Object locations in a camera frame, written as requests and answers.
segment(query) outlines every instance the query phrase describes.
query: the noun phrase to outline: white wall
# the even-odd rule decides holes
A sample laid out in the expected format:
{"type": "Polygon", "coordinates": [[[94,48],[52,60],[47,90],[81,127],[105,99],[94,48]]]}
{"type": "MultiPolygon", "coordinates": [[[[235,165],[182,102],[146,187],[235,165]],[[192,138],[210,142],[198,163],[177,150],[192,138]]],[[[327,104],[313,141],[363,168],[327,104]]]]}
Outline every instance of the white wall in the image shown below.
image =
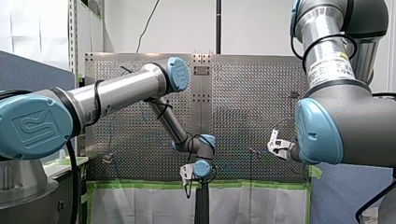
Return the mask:
{"type": "MultiPolygon", "coordinates": [[[[392,0],[386,1],[390,11],[392,0]]],[[[138,37],[155,2],[105,1],[105,51],[135,52],[138,37]]],[[[289,35],[292,3],[293,0],[222,1],[222,53],[292,55],[289,35]]],[[[214,52],[215,13],[215,0],[160,1],[143,37],[140,52],[214,52]]],[[[381,41],[377,53],[375,79],[371,86],[373,91],[387,91],[392,86],[389,76],[390,34],[392,30],[381,41]]],[[[296,46],[301,52],[298,41],[296,46]]]]}
{"type": "MultiPolygon", "coordinates": [[[[155,2],[105,1],[105,51],[135,52],[155,2]]],[[[213,0],[160,1],[140,52],[208,53],[213,50],[215,6],[213,0]]]]}

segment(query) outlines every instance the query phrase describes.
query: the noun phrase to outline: green tape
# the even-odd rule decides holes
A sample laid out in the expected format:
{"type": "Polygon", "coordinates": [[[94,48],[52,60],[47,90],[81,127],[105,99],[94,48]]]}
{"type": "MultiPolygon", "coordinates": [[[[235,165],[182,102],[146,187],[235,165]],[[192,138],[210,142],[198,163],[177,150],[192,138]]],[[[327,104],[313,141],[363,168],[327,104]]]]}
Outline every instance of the green tape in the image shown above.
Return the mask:
{"type": "MultiPolygon", "coordinates": [[[[253,187],[259,189],[290,189],[306,190],[306,224],[310,222],[311,213],[311,184],[310,183],[277,183],[271,181],[250,181],[248,180],[214,180],[210,183],[212,189],[240,189],[243,187],[253,187]]],[[[158,182],[145,180],[104,180],[104,181],[87,181],[87,198],[88,198],[88,223],[91,223],[92,214],[92,196],[96,189],[184,189],[181,181],[175,182],[158,182]]]]}
{"type": "MultiPolygon", "coordinates": [[[[124,180],[117,179],[112,181],[88,181],[89,189],[184,189],[181,181],[158,182],[145,180],[124,180]]],[[[261,189],[310,189],[310,184],[299,183],[277,183],[270,181],[250,181],[248,180],[215,180],[210,183],[212,189],[236,189],[242,187],[261,188],[261,189]]]]}
{"type": "Polygon", "coordinates": [[[82,3],[82,2],[81,2],[81,5],[82,5],[83,7],[85,7],[87,10],[89,10],[89,11],[92,13],[92,15],[95,16],[99,21],[102,20],[102,17],[99,16],[99,15],[96,15],[96,13],[94,13],[89,7],[87,7],[87,5],[85,5],[85,4],[82,3]]]}
{"type": "MultiPolygon", "coordinates": [[[[86,157],[77,157],[77,162],[83,161],[86,159],[86,157]]],[[[70,159],[63,159],[62,161],[59,162],[61,165],[70,165],[70,159]]]]}
{"type": "Polygon", "coordinates": [[[305,222],[309,224],[311,222],[311,184],[309,184],[309,188],[306,190],[306,212],[305,212],[305,222]]]}
{"type": "Polygon", "coordinates": [[[87,194],[81,195],[81,203],[85,203],[87,201],[88,201],[88,195],[87,194]]]}
{"type": "Polygon", "coordinates": [[[309,176],[316,179],[321,179],[322,171],[316,166],[309,166],[309,176]]]}

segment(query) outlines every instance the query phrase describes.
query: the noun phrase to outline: robotic arm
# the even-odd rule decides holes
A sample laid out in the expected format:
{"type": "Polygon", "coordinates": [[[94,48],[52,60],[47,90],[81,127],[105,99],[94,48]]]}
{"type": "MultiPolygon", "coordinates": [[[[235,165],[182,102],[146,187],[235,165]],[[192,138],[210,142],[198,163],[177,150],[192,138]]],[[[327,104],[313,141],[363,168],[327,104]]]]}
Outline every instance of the robotic arm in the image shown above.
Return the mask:
{"type": "Polygon", "coordinates": [[[388,30],[385,2],[296,1],[292,17],[309,90],[296,106],[298,143],[277,139],[273,130],[269,150],[308,164],[394,167],[396,102],[373,98],[368,87],[378,40],[388,30]],[[356,43],[355,54],[346,40],[356,43]]]}
{"type": "MultiPolygon", "coordinates": [[[[187,89],[187,65],[179,58],[147,63],[128,76],[63,91],[59,88],[14,96],[0,101],[0,157],[9,160],[36,160],[60,150],[66,142],[80,134],[82,127],[128,105],[149,101],[154,112],[175,141],[179,151],[186,152],[189,141],[171,108],[166,106],[164,95],[187,89]]],[[[194,139],[191,153],[197,154],[207,169],[196,175],[210,174],[210,161],[215,145],[194,139]]]]}

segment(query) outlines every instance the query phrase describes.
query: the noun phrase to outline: silver arm segment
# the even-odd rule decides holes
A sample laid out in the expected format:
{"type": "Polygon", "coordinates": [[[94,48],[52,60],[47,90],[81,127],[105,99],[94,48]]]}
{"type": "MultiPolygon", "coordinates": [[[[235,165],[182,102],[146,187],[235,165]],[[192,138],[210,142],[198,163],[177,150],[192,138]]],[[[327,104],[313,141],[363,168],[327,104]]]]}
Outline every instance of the silver arm segment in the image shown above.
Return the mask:
{"type": "MultiPolygon", "coordinates": [[[[183,129],[179,123],[177,117],[175,116],[171,107],[167,105],[165,99],[155,99],[148,102],[151,109],[154,111],[161,124],[168,132],[169,136],[174,141],[174,148],[180,152],[189,152],[191,154],[196,154],[197,162],[195,164],[207,164],[212,165],[212,158],[214,154],[215,142],[214,137],[211,135],[200,135],[198,138],[190,136],[183,129]]],[[[195,175],[198,177],[207,177],[210,175],[211,169],[208,169],[202,173],[196,172],[193,169],[195,175]]]]}

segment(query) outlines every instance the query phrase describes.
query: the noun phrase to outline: light blue cover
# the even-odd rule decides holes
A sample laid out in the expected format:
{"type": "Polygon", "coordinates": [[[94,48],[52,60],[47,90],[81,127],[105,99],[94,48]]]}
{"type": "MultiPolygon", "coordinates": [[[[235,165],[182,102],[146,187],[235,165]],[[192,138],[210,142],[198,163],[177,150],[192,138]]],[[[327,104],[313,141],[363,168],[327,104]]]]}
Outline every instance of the light blue cover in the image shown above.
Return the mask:
{"type": "Polygon", "coordinates": [[[187,65],[177,57],[168,59],[167,73],[174,92],[184,91],[189,86],[190,75],[187,65]]]}
{"type": "Polygon", "coordinates": [[[211,166],[207,161],[196,161],[194,164],[194,174],[197,177],[204,178],[209,176],[211,171],[211,166]]]}
{"type": "Polygon", "coordinates": [[[0,156],[36,160],[60,150],[73,131],[68,110],[56,101],[34,94],[0,102],[0,156]]]}
{"type": "Polygon", "coordinates": [[[338,164],[344,157],[340,134],[326,109],[311,98],[296,108],[300,160],[308,164],[338,164]]]}

